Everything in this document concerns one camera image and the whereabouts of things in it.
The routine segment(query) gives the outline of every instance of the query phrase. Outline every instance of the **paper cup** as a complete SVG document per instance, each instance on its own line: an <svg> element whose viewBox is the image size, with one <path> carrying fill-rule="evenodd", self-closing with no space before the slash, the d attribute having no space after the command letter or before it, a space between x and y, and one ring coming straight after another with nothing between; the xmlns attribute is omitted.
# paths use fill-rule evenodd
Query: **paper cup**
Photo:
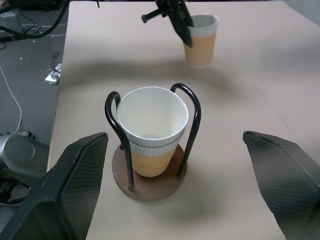
<svg viewBox="0 0 320 240"><path fill-rule="evenodd" d="M144 177L155 177L162 174L182 136L183 134L176 141L162 147L143 147L130 142L133 170Z"/></svg>
<svg viewBox="0 0 320 240"><path fill-rule="evenodd" d="M131 143L159 148L182 135L189 114L184 101L174 92L150 86L125 95L118 105L117 117Z"/></svg>
<svg viewBox="0 0 320 240"><path fill-rule="evenodd" d="M192 16L194 27L189 26L193 47L184 44L186 61L192 68L205 68L211 64L216 44L219 18L210 14Z"/></svg>

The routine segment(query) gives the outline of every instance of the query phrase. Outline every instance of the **wooden disc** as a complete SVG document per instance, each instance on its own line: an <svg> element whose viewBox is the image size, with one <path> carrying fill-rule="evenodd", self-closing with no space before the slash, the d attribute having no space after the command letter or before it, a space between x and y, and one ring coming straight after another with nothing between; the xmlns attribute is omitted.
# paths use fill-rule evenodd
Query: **wooden disc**
<svg viewBox="0 0 320 240"><path fill-rule="evenodd" d="M168 167L163 173L154 177L145 177L133 171L135 190L128 190L128 173L125 151L116 149L112 158L112 173L118 187L130 198L138 201L158 201L169 197L183 183L187 166L183 171L181 179L177 179L177 173L184 157L184 151L180 145L170 160Z"/></svg>

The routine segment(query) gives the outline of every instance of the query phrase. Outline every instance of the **black metal cup holder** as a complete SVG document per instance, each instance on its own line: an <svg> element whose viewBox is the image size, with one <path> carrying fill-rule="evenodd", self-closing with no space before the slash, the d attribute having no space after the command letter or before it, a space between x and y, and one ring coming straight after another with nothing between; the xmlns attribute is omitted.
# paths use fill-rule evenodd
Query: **black metal cup holder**
<svg viewBox="0 0 320 240"><path fill-rule="evenodd" d="M175 93L176 89L181 89L182 91L184 91L191 98L194 105L194 117L193 117L192 127L190 130L190 134L188 137L185 150L184 150L182 163L176 174L176 177L180 179L187 165L187 161L188 161L192 146L195 142L195 139L199 130L200 121L201 121L201 106L197 96L189 87L187 87L182 83L176 83L170 88L170 91ZM105 117L109 122L109 124L111 125L111 127L113 128L113 130L115 131L115 133L118 135L121 145L123 147L124 154L125 154L127 174L128 174L128 190L130 192L133 192L135 190L135 183L134 183L134 173L133 173L133 167L132 167L131 146L125 131L122 129L119 123L115 120L112 114L111 107L112 107L113 100L115 100L115 106L116 108L118 108L118 105L121 101L121 97L120 97L120 94L116 91L111 92L105 100L105 104L104 104Z"/></svg>

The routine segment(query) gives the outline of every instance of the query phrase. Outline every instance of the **cup bottom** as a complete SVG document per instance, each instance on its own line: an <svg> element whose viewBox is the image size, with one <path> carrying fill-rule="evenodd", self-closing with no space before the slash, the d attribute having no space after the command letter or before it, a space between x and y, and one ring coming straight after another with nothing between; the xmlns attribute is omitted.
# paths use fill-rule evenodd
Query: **cup bottom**
<svg viewBox="0 0 320 240"><path fill-rule="evenodd" d="M203 69L213 62L216 33L205 37L192 37L193 47L184 44L186 62L191 68Z"/></svg>
<svg viewBox="0 0 320 240"><path fill-rule="evenodd" d="M145 156L132 152L132 168L143 177L155 177L162 174L175 153L176 147L160 156Z"/></svg>
<svg viewBox="0 0 320 240"><path fill-rule="evenodd" d="M209 67L211 65L211 63L207 64L207 65L204 65L204 66L192 66L192 65L189 65L190 68L192 69L205 69L207 67Z"/></svg>

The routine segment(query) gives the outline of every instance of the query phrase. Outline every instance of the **beige tabletop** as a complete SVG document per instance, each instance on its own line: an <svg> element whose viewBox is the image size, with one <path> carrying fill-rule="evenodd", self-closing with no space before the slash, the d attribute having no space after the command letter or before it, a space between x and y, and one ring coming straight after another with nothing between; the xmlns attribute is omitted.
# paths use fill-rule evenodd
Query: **beige tabletop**
<svg viewBox="0 0 320 240"><path fill-rule="evenodd" d="M188 3L219 17L214 60L185 63L169 19L143 24L154 2L71 2L49 168L67 145L107 132L100 196L88 240L285 240L258 189L246 130L320 150L320 27L282 2ZM111 91L184 83L198 96L200 129L181 188L153 204L129 199L111 170L120 141L107 123ZM181 91L190 115L193 105ZM182 139L184 147L187 135Z"/></svg>

